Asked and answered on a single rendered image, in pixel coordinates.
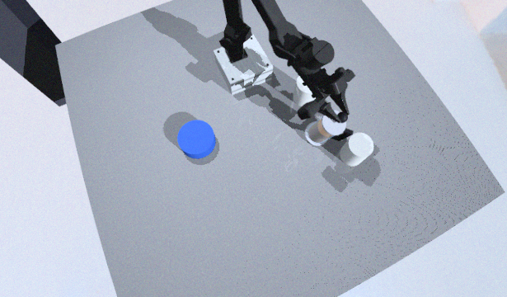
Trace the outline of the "glass french press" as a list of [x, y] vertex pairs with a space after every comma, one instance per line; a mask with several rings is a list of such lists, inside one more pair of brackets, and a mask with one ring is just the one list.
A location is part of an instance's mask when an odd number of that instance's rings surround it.
[[[305, 135], [307, 141], [310, 144], [315, 146], [320, 146], [324, 144], [328, 139], [332, 138], [338, 141], [351, 136], [354, 131], [345, 128], [346, 121], [348, 120], [348, 116], [344, 112], [334, 111], [338, 118], [340, 119], [340, 123], [333, 120], [332, 118], [323, 115], [318, 120], [311, 122], [306, 130]], [[342, 133], [344, 132], [344, 133]], [[342, 134], [340, 134], [342, 133]], [[340, 134], [340, 135], [338, 135]]]

